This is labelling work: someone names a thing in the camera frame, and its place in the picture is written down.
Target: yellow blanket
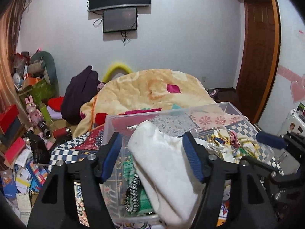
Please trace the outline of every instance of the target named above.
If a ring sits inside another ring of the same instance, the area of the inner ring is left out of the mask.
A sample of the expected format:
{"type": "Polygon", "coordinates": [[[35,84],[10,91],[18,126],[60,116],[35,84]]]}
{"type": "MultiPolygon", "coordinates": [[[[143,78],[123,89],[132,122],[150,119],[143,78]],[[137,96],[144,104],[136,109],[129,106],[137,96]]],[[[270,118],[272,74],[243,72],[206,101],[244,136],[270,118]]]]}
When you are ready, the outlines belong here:
{"type": "Polygon", "coordinates": [[[73,137],[91,130],[97,113],[117,115],[142,108],[164,108],[176,104],[182,108],[215,103],[195,77],[169,69],[134,72],[108,82],[80,111],[86,117],[73,137]]]}

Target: curtain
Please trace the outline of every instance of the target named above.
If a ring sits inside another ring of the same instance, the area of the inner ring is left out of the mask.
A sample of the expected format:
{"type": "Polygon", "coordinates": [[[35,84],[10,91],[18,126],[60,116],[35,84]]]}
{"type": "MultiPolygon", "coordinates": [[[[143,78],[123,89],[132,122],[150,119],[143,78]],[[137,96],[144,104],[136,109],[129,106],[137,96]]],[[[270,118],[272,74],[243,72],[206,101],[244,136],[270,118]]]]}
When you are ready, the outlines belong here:
{"type": "Polygon", "coordinates": [[[16,104],[19,120],[29,126],[27,113],[22,107],[12,80],[14,54],[25,2],[26,0],[13,0],[0,18],[0,112],[16,104]]]}

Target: black cable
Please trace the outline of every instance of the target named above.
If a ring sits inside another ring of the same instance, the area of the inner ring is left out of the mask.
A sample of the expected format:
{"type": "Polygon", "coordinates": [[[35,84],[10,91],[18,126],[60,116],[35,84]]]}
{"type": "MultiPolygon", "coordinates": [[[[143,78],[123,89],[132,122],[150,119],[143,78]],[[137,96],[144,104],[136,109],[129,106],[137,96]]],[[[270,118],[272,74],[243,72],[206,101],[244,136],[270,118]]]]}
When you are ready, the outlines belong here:
{"type": "MultiPolygon", "coordinates": [[[[87,1],[87,12],[89,12],[89,0],[87,1]]],[[[96,12],[94,12],[94,11],[90,11],[89,13],[94,13],[94,14],[96,14],[96,15],[101,15],[101,16],[103,16],[103,14],[99,14],[99,13],[96,13],[96,12]]]]}
{"type": "Polygon", "coordinates": [[[121,31],[121,36],[123,37],[124,39],[124,43],[126,43],[126,36],[129,34],[129,32],[132,30],[133,26],[136,24],[136,22],[138,21],[138,10],[137,11],[137,15],[136,15],[136,19],[135,19],[135,22],[134,24],[132,25],[132,27],[128,30],[128,33],[126,33],[126,31],[121,31]]]}
{"type": "Polygon", "coordinates": [[[94,23],[93,23],[93,26],[94,26],[94,27],[99,27],[99,26],[101,25],[102,21],[103,21],[103,14],[95,13],[94,11],[89,12],[89,0],[87,1],[87,12],[88,12],[88,13],[94,13],[94,14],[100,16],[100,18],[98,18],[98,19],[97,19],[96,21],[94,21],[94,23]]]}

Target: wooden door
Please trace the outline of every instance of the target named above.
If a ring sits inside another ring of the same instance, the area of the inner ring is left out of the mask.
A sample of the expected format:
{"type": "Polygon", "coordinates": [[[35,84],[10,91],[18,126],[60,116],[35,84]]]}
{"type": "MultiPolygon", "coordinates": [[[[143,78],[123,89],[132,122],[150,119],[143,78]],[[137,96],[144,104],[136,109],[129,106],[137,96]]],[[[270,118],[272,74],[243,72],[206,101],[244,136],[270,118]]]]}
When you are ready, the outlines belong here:
{"type": "Polygon", "coordinates": [[[238,109],[256,123],[270,75],[274,72],[275,20],[271,0],[245,3],[245,16],[245,46],[236,92],[238,109]]]}

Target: white suitcase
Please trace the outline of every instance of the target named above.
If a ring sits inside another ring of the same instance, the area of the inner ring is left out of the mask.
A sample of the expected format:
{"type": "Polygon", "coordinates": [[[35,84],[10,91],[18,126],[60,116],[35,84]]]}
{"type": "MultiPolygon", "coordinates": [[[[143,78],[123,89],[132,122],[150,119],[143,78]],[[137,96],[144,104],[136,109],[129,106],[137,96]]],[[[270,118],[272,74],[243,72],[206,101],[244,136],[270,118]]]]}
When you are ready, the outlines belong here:
{"type": "MultiPolygon", "coordinates": [[[[299,116],[296,109],[292,109],[286,120],[283,122],[281,129],[278,132],[278,136],[284,135],[287,131],[298,133],[299,135],[305,136],[305,122],[299,116]]],[[[300,164],[294,157],[292,157],[286,150],[273,149],[275,158],[278,160],[285,175],[296,173],[300,164]]]]}
{"type": "Polygon", "coordinates": [[[286,134],[287,131],[292,131],[305,136],[305,122],[299,116],[296,109],[292,109],[289,112],[286,120],[283,122],[282,127],[278,132],[278,136],[286,134]]]}

